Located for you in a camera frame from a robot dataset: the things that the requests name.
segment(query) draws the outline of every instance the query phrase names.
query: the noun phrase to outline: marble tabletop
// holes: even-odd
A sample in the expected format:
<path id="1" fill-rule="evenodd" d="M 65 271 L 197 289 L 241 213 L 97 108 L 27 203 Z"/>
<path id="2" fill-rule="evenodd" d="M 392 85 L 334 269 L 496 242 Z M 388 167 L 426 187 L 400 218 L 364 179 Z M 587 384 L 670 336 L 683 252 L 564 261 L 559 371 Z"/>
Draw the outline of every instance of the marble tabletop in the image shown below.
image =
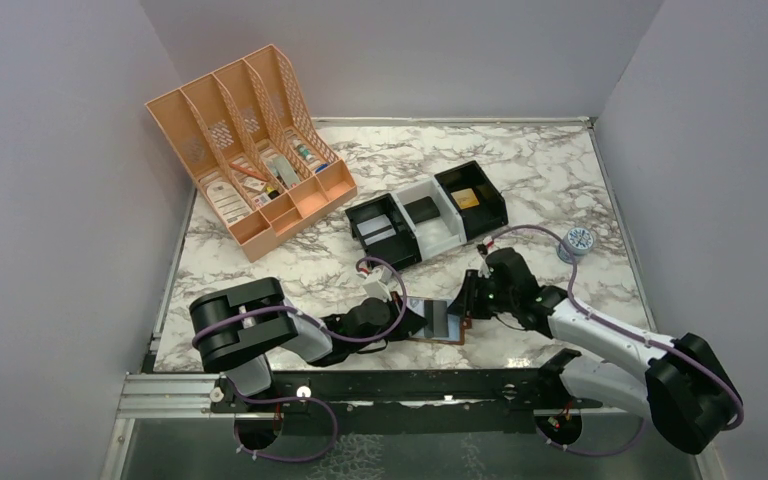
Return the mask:
<path id="1" fill-rule="evenodd" d="M 581 262 L 576 295 L 609 315 L 646 328 L 646 314 L 588 130 L 583 126 L 325 126 L 322 138 L 342 156 L 358 195 L 255 263 L 250 263 L 207 202 L 196 198 L 155 362 L 158 372 L 200 372 L 190 346 L 188 305 L 201 295 L 274 276 L 296 306 L 316 316 L 345 312 L 363 298 L 355 261 L 363 256 L 352 240 L 346 207 L 395 190 L 470 160 L 476 160 L 502 192 L 510 225 L 538 224 L 563 235 L 573 226 L 591 229 L 593 251 Z M 544 284 L 566 285 L 570 266 L 556 244 L 539 234 L 510 235 L 496 242 L 514 246 Z M 478 268 L 473 244 L 403 272 L 412 296 L 452 298 L 464 271 Z M 474 321 L 463 346 L 391 343 L 386 350 L 356 355 L 338 370 L 501 368 L 539 366 L 565 345 L 536 332 L 514 332 L 494 320 Z M 309 367 L 281 348 L 268 354 L 274 370 Z"/>

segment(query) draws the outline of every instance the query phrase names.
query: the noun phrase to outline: white sticker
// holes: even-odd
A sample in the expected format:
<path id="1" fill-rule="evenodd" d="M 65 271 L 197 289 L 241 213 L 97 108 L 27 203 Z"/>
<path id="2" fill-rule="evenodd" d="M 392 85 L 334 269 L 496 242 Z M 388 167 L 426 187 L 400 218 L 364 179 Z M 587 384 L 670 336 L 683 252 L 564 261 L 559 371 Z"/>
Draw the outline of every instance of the white sticker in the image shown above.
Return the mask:
<path id="1" fill-rule="evenodd" d="M 269 195 L 267 195 L 265 193 L 261 193 L 260 195 L 252 198 L 252 201 L 254 202 L 255 205 L 257 205 L 257 208 L 260 208 L 260 207 L 266 205 L 267 203 L 270 202 L 270 200 L 272 200 L 272 199 L 269 198 Z"/>
<path id="2" fill-rule="evenodd" d="M 230 183 L 218 180 L 207 186 L 207 198 L 229 225 L 251 213 L 251 208 Z"/>
<path id="3" fill-rule="evenodd" d="M 266 182 L 258 180 L 254 177 L 246 177 L 246 179 L 243 180 L 243 186 L 254 190 L 255 192 L 262 192 L 263 187 L 266 186 Z"/>

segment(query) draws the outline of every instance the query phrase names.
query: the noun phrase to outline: gold card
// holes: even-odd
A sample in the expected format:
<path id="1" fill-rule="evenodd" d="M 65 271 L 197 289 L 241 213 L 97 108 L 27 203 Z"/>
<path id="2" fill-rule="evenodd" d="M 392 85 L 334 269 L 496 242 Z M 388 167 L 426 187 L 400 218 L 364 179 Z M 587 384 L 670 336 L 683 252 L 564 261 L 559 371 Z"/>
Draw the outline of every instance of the gold card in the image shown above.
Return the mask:
<path id="1" fill-rule="evenodd" d="M 461 209 L 478 206 L 478 198 L 475 196 L 475 192 L 473 192 L 471 188 L 452 192 L 452 198 L 455 199 L 455 202 Z"/>

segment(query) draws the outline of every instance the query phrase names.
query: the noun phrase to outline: gray wall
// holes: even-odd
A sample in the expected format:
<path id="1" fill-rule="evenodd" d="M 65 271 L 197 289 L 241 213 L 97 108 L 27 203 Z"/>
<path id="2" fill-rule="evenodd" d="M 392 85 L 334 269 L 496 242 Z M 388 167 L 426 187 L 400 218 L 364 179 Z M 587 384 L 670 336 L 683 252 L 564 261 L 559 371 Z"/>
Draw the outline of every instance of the gray wall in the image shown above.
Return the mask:
<path id="1" fill-rule="evenodd" d="M 98 478 L 185 211 L 143 107 L 178 84 L 136 0 L 0 2 L 0 479 Z"/>
<path id="2" fill-rule="evenodd" d="M 318 116 L 602 112 L 662 0 L 141 0 L 186 80 L 274 43 Z"/>
<path id="3" fill-rule="evenodd" d="M 745 400 L 729 478 L 768 478 L 768 2 L 666 0 L 596 132 L 658 326 Z"/>

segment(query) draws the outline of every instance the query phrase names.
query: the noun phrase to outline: black cable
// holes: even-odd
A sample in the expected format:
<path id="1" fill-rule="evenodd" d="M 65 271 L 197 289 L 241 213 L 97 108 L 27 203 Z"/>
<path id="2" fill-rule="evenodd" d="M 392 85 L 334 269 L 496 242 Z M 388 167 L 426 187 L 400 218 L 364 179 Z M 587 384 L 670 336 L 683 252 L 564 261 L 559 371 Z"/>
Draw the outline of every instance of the black cable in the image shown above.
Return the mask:
<path id="1" fill-rule="evenodd" d="M 385 338 L 383 347 L 373 348 L 372 350 L 361 350 L 355 353 L 357 353 L 358 355 L 366 355 L 367 353 L 378 353 L 384 350 L 385 348 L 387 348 L 387 345 L 390 345 L 390 341 Z"/>
<path id="2" fill-rule="evenodd" d="M 502 320 L 501 318 L 499 318 L 499 316 L 498 316 L 498 315 L 493 315 L 493 318 L 495 318 L 496 320 L 498 320 L 498 321 L 499 321 L 499 323 L 501 323 L 502 325 L 504 325 L 504 326 L 506 326 L 506 327 L 510 328 L 511 330 L 516 330 L 516 331 L 518 331 L 518 332 L 525 332 L 525 331 L 526 331 L 524 328 L 517 328 L 517 327 L 514 327 L 514 326 L 512 326 L 512 325 L 508 325 L 507 323 L 505 323 L 505 321 L 504 321 L 504 320 Z"/>

